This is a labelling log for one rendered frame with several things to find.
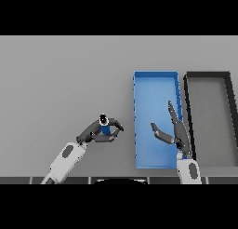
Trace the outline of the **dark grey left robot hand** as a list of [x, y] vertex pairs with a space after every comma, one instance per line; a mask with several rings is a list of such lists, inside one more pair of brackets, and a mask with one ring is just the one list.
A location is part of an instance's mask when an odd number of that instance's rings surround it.
[[105, 135], [100, 129], [99, 120], [91, 123], [79, 136], [76, 141], [82, 145], [84, 142], [112, 142], [117, 137], [119, 131], [123, 131], [123, 126], [114, 118], [108, 118], [110, 122], [110, 135]]

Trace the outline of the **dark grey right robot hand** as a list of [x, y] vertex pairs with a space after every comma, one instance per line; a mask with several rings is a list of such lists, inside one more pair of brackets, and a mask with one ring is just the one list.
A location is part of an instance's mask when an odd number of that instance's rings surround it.
[[178, 119], [177, 113], [171, 101], [168, 102], [168, 112], [171, 116], [174, 135], [171, 136], [168, 133], [165, 133], [164, 131], [159, 129], [155, 123], [151, 122], [154, 137], [170, 145], [176, 144], [177, 148], [181, 151], [183, 157], [192, 157], [192, 149], [188, 132], [182, 121]]

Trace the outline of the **blue pipe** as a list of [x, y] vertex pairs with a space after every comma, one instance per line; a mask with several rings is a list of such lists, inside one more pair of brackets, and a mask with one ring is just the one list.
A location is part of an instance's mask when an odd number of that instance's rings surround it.
[[107, 116], [105, 114], [101, 114], [99, 116], [99, 124], [100, 124], [100, 129], [101, 129], [103, 134], [105, 134], [105, 135], [110, 135], [111, 134], [110, 122], [109, 122], [109, 119], [107, 118]]

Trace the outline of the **blue bin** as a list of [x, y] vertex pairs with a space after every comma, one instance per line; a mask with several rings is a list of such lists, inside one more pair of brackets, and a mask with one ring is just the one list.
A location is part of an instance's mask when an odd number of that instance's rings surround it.
[[136, 168], [174, 169], [177, 167], [177, 146], [155, 138], [151, 123], [173, 136], [174, 127], [168, 111], [171, 101], [179, 120], [183, 120], [177, 71], [135, 71], [134, 133]]

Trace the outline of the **dark grey bin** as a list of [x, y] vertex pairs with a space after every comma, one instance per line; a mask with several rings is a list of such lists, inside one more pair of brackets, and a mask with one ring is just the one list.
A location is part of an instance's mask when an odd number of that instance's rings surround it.
[[192, 152], [201, 167], [238, 167], [238, 112], [230, 72], [184, 77]]

